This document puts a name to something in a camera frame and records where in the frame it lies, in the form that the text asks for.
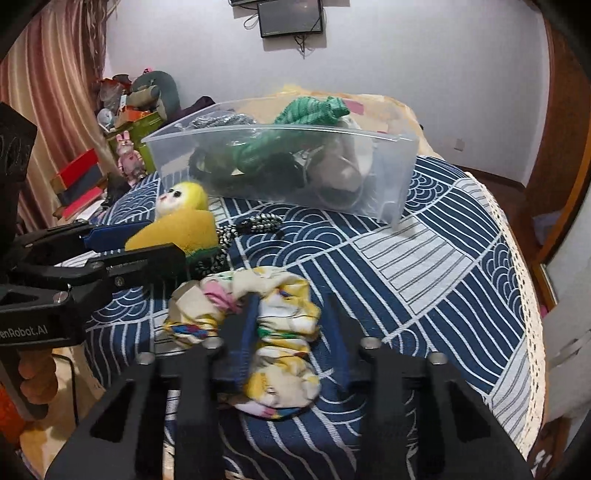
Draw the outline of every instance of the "blue gripper pad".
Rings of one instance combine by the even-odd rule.
[[[151,223],[149,220],[144,220],[142,222],[95,227],[84,237],[84,246],[95,252],[108,252],[125,248],[127,240]]]
[[[258,320],[259,304],[261,302],[260,296],[256,295],[251,298],[248,304],[248,311],[246,313],[246,322],[244,331],[242,332],[242,341],[240,344],[240,356],[238,359],[238,369],[236,371],[236,385],[241,390],[251,367],[252,353],[254,345],[258,340],[256,333],[256,321]]]
[[[330,347],[330,360],[334,372],[332,378],[343,390],[347,390],[350,381],[349,352],[347,352],[347,347],[343,341],[337,312],[332,307],[326,293],[322,294],[322,303],[324,306],[320,315],[320,327]]]

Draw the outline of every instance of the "wall outlet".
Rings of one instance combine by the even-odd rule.
[[[466,148],[466,143],[461,138],[456,138],[456,144],[453,146],[453,149],[463,152],[464,148]]]

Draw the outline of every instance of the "green knitted item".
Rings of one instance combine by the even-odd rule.
[[[285,107],[274,124],[333,127],[340,117],[348,114],[350,111],[341,98],[328,97],[322,101],[314,97],[299,97]],[[324,138],[324,132],[267,130],[247,144],[236,146],[234,162],[238,170],[256,173],[273,155],[313,150],[324,144]]]

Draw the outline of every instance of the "bed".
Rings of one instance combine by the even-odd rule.
[[[153,219],[157,195],[182,180],[179,172],[150,175],[102,223]],[[367,333],[391,348],[415,356],[444,352],[527,455],[541,425],[545,392],[537,301],[503,212],[470,174],[441,158],[418,156],[395,231],[370,218],[251,200],[212,198],[210,210],[222,225],[257,212],[283,216],[280,237],[239,238],[229,253],[231,267],[285,267],[311,282],[317,304],[320,291],[334,291]],[[166,298],[182,280],[123,291],[88,321],[86,362],[77,363],[81,374],[89,370],[95,391],[108,388],[138,352],[179,351],[163,322]],[[353,478],[365,399],[338,391],[328,347],[322,337],[310,357],[322,387],[309,410],[283,421],[220,411],[229,476]],[[171,476],[178,393],[169,397],[165,470]],[[408,438],[412,465],[415,432]],[[45,463],[37,468],[44,470]]]

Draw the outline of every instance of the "yellow plush toy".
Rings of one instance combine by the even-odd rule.
[[[213,257],[219,250],[216,222],[208,211],[207,193],[200,184],[176,184],[156,200],[156,220],[125,244],[125,250],[175,244],[189,263]]]

